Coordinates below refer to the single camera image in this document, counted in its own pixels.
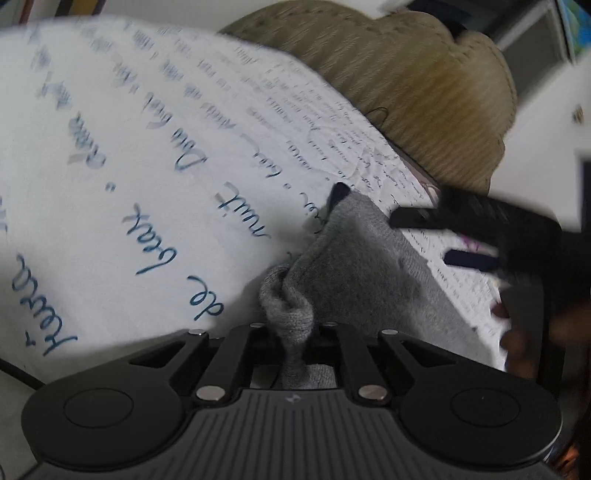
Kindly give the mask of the olive upholstered headboard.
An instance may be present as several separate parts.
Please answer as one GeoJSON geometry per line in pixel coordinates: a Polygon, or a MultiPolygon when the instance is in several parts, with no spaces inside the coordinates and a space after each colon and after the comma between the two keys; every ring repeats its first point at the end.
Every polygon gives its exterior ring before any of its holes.
{"type": "Polygon", "coordinates": [[[284,1],[222,33],[293,55],[440,184],[486,193],[518,97],[502,52],[473,31],[399,10],[372,19],[330,1],[284,1]]]}

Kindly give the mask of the window with grey frame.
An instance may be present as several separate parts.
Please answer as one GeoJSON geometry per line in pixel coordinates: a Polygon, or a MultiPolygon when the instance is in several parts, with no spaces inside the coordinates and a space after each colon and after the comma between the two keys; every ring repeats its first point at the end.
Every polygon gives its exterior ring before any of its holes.
{"type": "Polygon", "coordinates": [[[500,12],[483,33],[503,53],[519,94],[535,89],[568,60],[557,1],[494,1],[500,12]]]}

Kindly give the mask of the white bedsheet with blue script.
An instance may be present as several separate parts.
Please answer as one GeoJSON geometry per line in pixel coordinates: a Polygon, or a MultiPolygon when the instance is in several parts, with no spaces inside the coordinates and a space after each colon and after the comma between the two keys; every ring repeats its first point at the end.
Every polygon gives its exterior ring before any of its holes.
{"type": "Polygon", "coordinates": [[[1,33],[1,356],[48,382],[256,315],[344,182],[384,212],[426,189],[288,54],[124,17],[1,33]]]}

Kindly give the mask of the grey knit sweater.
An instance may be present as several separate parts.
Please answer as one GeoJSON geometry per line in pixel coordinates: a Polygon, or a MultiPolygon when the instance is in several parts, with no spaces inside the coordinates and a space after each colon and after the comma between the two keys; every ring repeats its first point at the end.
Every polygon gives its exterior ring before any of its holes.
{"type": "Polygon", "coordinates": [[[263,278],[259,303],[286,349],[279,386],[334,388],[332,368],[304,363],[315,326],[351,325],[363,337],[384,329],[488,366],[490,347],[467,323],[423,258],[369,197],[342,183],[329,195],[328,221],[310,248],[263,278]]]}

